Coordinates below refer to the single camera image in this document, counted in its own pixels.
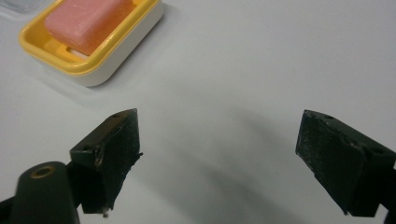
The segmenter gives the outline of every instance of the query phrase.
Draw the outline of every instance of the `soap dish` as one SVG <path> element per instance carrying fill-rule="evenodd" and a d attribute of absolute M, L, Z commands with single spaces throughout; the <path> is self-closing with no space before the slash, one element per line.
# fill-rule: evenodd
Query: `soap dish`
<path fill-rule="evenodd" d="M 44 25 L 47 16 L 63 1 L 55 1 L 26 24 L 19 41 L 44 65 L 86 87 L 108 80 L 163 15 L 161 0 L 134 0 L 134 10 L 90 56 L 85 56 L 52 37 Z"/>

